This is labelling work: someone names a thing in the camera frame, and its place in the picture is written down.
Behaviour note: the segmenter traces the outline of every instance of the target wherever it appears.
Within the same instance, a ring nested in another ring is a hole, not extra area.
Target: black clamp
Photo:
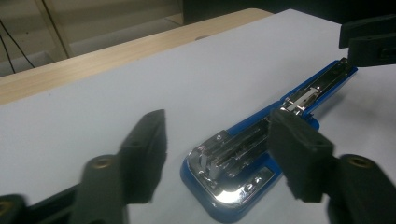
[[[0,224],[128,223],[126,205],[148,203],[166,159],[164,111],[145,115],[116,155],[90,160],[81,182],[26,206],[21,195],[0,197]]]
[[[348,62],[354,66],[396,63],[396,15],[343,24],[339,48],[349,48]]]
[[[296,199],[320,203],[332,224],[396,223],[396,188],[375,162],[358,155],[335,158],[334,145],[296,115],[271,113],[268,150]]]

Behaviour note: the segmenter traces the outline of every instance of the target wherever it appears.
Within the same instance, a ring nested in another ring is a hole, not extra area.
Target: white table surface
[[[138,120],[164,108],[168,158],[132,223],[217,223],[184,186],[184,157],[206,138],[280,98],[334,60],[340,25],[294,10],[0,105],[0,195],[37,203],[71,187],[89,159],[117,153]],[[376,161],[396,180],[396,66],[361,68],[317,109],[336,155]],[[295,201],[285,178],[239,223],[328,223],[324,203]]]

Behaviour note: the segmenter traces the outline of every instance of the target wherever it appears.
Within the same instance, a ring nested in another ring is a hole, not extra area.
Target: wooden table edge
[[[14,75],[0,77],[0,105],[188,44],[200,36],[215,35],[271,15],[272,13],[267,11],[249,8]]]

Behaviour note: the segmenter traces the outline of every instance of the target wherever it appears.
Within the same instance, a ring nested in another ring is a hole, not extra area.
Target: stapler
[[[222,223],[238,221],[282,176],[266,147],[273,109],[289,111],[318,129],[312,112],[357,70],[346,58],[334,61],[279,101],[195,147],[180,176],[207,213]]]

